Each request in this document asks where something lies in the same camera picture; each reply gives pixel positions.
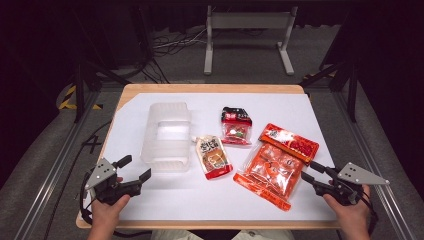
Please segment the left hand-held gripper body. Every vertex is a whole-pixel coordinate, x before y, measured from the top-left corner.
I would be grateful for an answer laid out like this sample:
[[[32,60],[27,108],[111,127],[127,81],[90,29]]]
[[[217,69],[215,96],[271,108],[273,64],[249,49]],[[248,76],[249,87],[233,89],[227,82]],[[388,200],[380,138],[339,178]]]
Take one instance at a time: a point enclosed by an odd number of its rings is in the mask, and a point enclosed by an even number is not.
[[[95,199],[109,205],[115,204],[123,195],[130,197],[139,195],[141,187],[118,181],[117,169],[106,158],[102,158],[93,168],[85,189],[90,190]]]

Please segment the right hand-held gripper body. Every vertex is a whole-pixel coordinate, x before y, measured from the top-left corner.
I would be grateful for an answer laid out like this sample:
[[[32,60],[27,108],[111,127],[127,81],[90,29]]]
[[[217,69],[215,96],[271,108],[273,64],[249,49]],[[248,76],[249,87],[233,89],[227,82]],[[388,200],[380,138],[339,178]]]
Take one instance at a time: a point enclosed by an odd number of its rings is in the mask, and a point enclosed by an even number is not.
[[[331,184],[326,184],[328,190],[325,192],[315,192],[319,196],[329,194],[343,206],[356,205],[358,203],[363,196],[363,185],[390,184],[389,180],[351,162],[346,164],[342,169],[337,168],[337,170],[338,177],[332,179]]]

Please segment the large orange snack packet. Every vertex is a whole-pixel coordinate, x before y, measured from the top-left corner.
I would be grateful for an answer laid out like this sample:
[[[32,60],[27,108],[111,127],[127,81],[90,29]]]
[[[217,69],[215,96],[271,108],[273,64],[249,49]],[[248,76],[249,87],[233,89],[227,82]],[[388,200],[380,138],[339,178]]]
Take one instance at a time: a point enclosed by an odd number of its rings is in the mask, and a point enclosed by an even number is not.
[[[315,158],[319,144],[269,123],[233,180],[283,211],[302,170]]]

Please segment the clear plastic container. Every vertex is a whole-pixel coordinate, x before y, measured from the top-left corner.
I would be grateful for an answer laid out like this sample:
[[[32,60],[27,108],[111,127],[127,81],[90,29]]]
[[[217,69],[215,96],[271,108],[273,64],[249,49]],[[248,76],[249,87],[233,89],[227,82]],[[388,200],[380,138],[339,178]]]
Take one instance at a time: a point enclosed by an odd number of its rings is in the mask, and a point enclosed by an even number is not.
[[[154,103],[149,108],[140,159],[156,173],[189,168],[191,113],[185,102]]]

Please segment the red and black snack packet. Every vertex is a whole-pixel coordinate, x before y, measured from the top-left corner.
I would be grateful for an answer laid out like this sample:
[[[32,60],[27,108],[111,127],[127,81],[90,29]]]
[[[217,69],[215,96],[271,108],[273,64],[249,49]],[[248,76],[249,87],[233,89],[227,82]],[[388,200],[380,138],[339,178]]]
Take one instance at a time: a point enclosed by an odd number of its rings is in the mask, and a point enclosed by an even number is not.
[[[224,107],[221,113],[222,137],[225,144],[250,145],[252,120],[243,108]]]

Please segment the person's left hand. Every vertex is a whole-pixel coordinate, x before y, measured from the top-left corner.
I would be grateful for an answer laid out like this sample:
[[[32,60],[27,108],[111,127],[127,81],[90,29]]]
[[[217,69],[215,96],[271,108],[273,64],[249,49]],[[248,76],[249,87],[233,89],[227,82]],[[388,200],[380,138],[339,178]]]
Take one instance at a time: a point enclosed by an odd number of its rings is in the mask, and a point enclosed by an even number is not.
[[[129,200],[129,195],[123,195],[113,205],[108,205],[95,200],[92,203],[92,228],[114,231],[119,222],[119,215],[128,204]]]

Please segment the person's right hand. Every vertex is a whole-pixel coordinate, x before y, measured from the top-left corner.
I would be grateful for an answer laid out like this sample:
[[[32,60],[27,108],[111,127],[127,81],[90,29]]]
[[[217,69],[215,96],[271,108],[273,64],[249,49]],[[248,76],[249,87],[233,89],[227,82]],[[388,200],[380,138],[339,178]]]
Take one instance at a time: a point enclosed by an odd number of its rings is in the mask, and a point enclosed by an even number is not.
[[[356,205],[343,206],[329,194],[325,194],[323,198],[335,212],[344,236],[362,235],[370,237],[367,227],[367,218],[370,210],[363,201],[360,201]]]

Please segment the white table sheet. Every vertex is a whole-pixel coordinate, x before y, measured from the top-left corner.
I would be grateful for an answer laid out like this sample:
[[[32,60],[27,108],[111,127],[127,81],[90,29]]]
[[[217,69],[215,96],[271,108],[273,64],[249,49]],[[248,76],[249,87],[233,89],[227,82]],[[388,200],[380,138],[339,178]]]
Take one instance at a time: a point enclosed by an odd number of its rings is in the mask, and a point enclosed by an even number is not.
[[[115,114],[103,156],[133,161],[118,171],[126,181],[139,177],[147,166],[140,158],[148,112],[155,103],[184,102],[191,113],[193,136],[221,134],[225,106],[243,108],[253,121],[255,141],[273,123],[319,144],[315,160],[333,164],[310,100],[305,94],[265,93],[144,93],[124,104]],[[197,154],[191,153],[189,170],[153,173],[141,194],[121,213],[122,220],[146,221],[333,221],[335,215],[310,184],[299,181],[290,196],[291,209],[283,211],[233,181],[233,173],[208,180]]]

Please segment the beige and red sauce pouch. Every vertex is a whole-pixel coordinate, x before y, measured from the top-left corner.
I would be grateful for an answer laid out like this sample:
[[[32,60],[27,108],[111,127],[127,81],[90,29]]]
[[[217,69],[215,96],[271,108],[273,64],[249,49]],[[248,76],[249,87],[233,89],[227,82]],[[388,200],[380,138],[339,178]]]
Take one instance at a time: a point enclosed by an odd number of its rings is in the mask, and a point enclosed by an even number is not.
[[[226,175],[233,170],[225,148],[217,136],[196,137],[195,143],[197,156],[208,180]]]

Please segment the yellow and black hazard tape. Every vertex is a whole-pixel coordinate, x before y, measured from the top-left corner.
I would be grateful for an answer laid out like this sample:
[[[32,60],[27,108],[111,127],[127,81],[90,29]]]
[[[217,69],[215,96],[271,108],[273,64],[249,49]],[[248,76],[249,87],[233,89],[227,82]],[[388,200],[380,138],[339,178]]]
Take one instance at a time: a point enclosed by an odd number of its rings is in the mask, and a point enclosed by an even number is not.
[[[58,108],[76,110],[77,105],[71,103],[71,98],[75,93],[76,93],[76,86],[70,85],[69,88],[66,90],[64,98],[62,102],[59,104]]]

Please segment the black tripod stand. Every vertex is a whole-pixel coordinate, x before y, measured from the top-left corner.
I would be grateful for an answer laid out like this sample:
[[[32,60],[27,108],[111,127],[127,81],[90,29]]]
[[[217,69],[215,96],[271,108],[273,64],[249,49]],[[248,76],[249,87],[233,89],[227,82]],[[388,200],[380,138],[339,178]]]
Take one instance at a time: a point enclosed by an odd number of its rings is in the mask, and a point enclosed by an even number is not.
[[[111,30],[107,30],[106,21],[109,8],[96,5],[79,5],[70,8],[74,29],[69,31],[73,44],[75,63],[75,84],[78,122],[87,112],[84,96],[85,87],[89,92],[98,92],[102,88],[101,73],[114,83],[126,86],[129,81],[112,71],[117,67],[111,47]]]
[[[330,65],[313,75],[306,75],[299,83],[303,88],[334,74],[328,87],[332,92],[340,92],[345,85],[348,85],[347,113],[352,122],[356,122],[356,93],[357,93],[357,68],[352,62],[341,62]]]

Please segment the grey metal stand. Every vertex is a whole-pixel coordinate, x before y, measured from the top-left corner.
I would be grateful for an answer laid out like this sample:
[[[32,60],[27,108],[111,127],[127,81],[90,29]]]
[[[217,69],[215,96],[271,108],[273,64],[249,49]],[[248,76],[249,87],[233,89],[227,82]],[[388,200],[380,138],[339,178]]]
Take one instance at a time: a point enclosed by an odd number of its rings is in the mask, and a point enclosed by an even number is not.
[[[213,30],[214,29],[282,29],[284,38],[276,44],[286,74],[292,76],[294,68],[289,58],[287,47],[297,16],[297,7],[283,12],[215,12],[207,8],[206,50],[204,74],[211,75],[213,69]]]

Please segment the aluminium rail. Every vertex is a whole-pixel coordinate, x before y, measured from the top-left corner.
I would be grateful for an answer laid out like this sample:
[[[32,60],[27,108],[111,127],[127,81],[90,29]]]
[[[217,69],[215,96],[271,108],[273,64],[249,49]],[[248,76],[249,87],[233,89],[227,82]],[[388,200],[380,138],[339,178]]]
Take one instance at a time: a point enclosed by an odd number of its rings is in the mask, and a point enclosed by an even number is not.
[[[17,231],[13,240],[28,240],[34,228],[39,221],[42,212],[47,205],[56,184],[63,172],[65,164],[68,161],[68,156],[73,146],[75,145],[76,139],[81,132],[81,129],[88,118],[89,112],[92,106],[95,104],[99,96],[99,92],[89,92],[87,94],[86,102],[83,107],[81,117],[77,122],[72,122],[69,132],[66,134],[65,141],[55,158],[47,176],[44,178],[43,183],[40,185],[40,188],[37,192],[37,195],[28,210],[25,219],[23,220],[19,230]]]
[[[358,113],[353,122],[347,110],[347,100],[342,93],[333,94],[345,122],[360,151],[361,164],[372,173],[387,178],[388,185],[375,186],[376,195],[388,218],[395,240],[419,240],[418,227],[421,215],[414,213],[414,203],[421,209],[422,200],[394,153],[382,127],[364,95],[360,95],[356,107]]]

